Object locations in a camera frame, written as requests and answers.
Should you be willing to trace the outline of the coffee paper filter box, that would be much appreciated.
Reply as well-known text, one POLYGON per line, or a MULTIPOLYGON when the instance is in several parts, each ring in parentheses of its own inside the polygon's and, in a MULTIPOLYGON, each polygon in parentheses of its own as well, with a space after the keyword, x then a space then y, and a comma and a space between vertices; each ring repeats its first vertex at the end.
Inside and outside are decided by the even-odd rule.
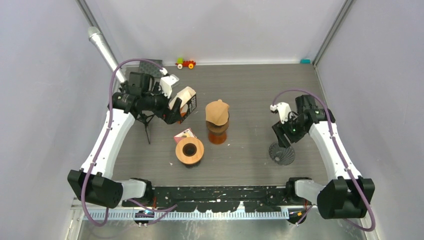
POLYGON ((183 88, 169 102, 168 106, 170 109, 177 106, 177 99, 181 100, 177 112, 177 116, 180 117, 177 122, 181 124, 197 107, 196 91, 190 86, 183 88))

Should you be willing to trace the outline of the dark smoky glass dripper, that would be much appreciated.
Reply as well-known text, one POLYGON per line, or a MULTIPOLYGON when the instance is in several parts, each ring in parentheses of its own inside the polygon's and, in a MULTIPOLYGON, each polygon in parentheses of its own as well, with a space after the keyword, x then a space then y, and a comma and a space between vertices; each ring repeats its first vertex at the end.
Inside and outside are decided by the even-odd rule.
POLYGON ((185 163, 185 162, 183 162, 182 164, 183 164, 186 168, 191 169, 191 168, 197 167, 200 163, 201 163, 201 161, 197 161, 197 162, 195 162, 195 163, 185 163))

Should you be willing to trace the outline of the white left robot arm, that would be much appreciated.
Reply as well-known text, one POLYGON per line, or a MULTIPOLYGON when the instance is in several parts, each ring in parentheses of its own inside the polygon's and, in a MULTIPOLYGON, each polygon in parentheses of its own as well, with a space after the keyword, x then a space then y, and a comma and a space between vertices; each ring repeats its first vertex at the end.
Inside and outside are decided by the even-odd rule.
POLYGON ((134 199, 148 207, 154 199, 152 183, 142 178, 112 180, 118 153, 136 121, 147 126, 157 116, 170 125, 182 119, 179 97, 171 98, 179 78, 165 74, 159 81, 147 73, 131 72, 120 91, 111 95, 106 119, 93 150, 79 170, 71 170, 67 181, 82 203, 114 209, 134 199))

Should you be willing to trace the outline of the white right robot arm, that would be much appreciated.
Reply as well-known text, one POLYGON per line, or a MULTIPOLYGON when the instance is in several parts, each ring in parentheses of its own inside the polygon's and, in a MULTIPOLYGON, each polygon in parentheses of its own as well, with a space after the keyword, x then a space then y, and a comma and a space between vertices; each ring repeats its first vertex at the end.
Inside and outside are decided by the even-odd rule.
POLYGON ((291 177, 285 198, 291 205, 303 200, 316 205, 324 219, 361 219, 366 216, 375 191, 372 179, 362 177, 350 160, 337 132, 331 111, 316 104, 316 98, 304 94, 295 98, 296 110, 286 102, 269 107, 279 120, 272 126, 278 149, 288 150, 303 137, 314 141, 326 170, 328 183, 310 177, 291 177))

